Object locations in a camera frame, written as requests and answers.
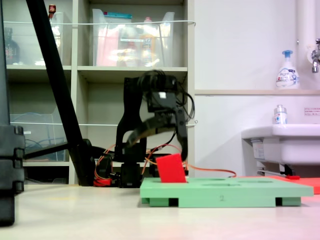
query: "white cable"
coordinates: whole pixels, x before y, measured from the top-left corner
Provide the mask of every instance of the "white cable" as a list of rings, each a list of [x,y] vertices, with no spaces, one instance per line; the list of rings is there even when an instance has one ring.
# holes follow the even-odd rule
[[[11,124],[33,124],[33,125],[62,125],[62,123],[47,123],[47,122],[18,122],[11,121]],[[196,124],[187,124],[187,127],[194,127]],[[80,123],[79,126],[92,126],[92,127],[117,127],[118,124],[89,124]]]
[[[277,173],[275,171],[266,171],[266,170],[257,170],[257,172],[262,172],[262,173],[266,173],[266,174],[272,174],[272,175],[276,175],[276,176],[280,176],[280,177],[285,177],[284,175]]]
[[[3,21],[4,24],[33,24],[32,22],[24,21]],[[193,23],[196,26],[195,21],[191,20],[175,20],[175,21],[152,21],[151,24],[162,24],[162,23]],[[51,23],[51,25],[140,25],[150,24],[150,22],[128,22],[128,23]]]

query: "robotic arm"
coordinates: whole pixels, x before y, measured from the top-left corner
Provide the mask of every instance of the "robotic arm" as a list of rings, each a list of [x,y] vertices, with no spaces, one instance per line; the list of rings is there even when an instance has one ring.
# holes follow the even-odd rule
[[[194,117],[194,101],[174,76],[165,75],[158,70],[148,71],[141,77],[126,78],[123,93],[124,114],[117,127],[114,157],[111,157],[113,162],[123,163],[121,172],[115,174],[106,170],[111,169],[111,161],[102,162],[98,171],[101,173],[99,176],[118,180],[116,185],[121,188],[138,188],[142,176],[140,165],[137,163],[145,161],[147,137],[174,130],[181,145],[182,161],[187,158],[186,123]],[[154,117],[144,122],[139,113],[143,98],[147,103],[148,112],[154,113]],[[184,107],[188,98],[192,101],[190,114]],[[128,131],[133,132],[127,141],[123,142],[123,137]]]

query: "white bottle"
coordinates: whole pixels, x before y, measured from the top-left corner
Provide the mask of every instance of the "white bottle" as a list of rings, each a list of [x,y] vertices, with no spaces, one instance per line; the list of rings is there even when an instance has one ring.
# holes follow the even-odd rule
[[[287,124],[287,109],[282,105],[277,105],[274,109],[274,123],[275,124]]]
[[[275,85],[276,89],[299,89],[300,78],[297,69],[291,62],[290,55],[293,53],[291,50],[285,50],[282,54],[285,57],[283,66],[280,68]]]

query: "bottle on shelf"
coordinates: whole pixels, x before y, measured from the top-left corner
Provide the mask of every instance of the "bottle on shelf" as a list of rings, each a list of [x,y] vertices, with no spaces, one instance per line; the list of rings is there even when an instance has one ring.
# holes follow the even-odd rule
[[[277,105],[274,109],[274,123],[275,124],[287,124],[287,109],[281,104]]]
[[[55,4],[50,4],[48,17],[51,24],[51,29],[53,32],[56,47],[58,48],[59,54],[61,54],[61,51],[62,51],[61,50],[61,33],[60,33],[59,26],[56,24],[56,22],[54,22],[54,19],[53,19],[56,12],[57,12],[57,6]]]
[[[146,17],[144,20],[145,23],[151,23],[152,20],[150,17]],[[152,67],[157,63],[155,61],[155,36],[152,34],[153,27],[151,24],[144,24],[143,25],[144,33],[140,37],[143,40],[142,43],[142,65],[145,67]]]
[[[56,5],[50,4],[49,5],[49,15],[48,15],[50,23],[52,22],[52,18],[54,17],[54,14],[56,13],[56,11],[57,11]]]
[[[5,44],[5,61],[6,64],[18,64],[20,60],[20,48],[18,44],[12,40],[13,29],[11,27],[4,28],[4,44]]]

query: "shelf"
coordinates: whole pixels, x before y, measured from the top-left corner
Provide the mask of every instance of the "shelf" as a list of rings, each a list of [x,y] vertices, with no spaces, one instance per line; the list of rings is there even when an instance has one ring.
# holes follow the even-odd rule
[[[283,95],[314,95],[320,96],[320,90],[306,90],[306,89],[284,89],[284,90],[195,90],[196,96],[212,96],[212,95],[270,95],[270,96],[283,96]]]
[[[125,78],[140,77],[150,70],[162,70],[166,75],[174,75],[182,81],[188,72],[187,67],[117,67],[117,66],[78,66],[78,72],[89,83],[123,84]]]
[[[184,0],[89,0],[91,4],[115,5],[183,5]]]
[[[7,65],[9,83],[49,83],[46,66]],[[71,82],[71,66],[63,66],[67,82]]]
[[[114,162],[112,162],[112,166],[114,167],[114,168],[120,168],[121,167],[121,164],[123,164],[123,162],[116,162],[116,161],[114,161]],[[144,167],[144,165],[145,165],[145,163],[144,162],[139,162],[139,164],[140,164],[140,167]]]
[[[24,167],[69,167],[69,161],[24,161]]]

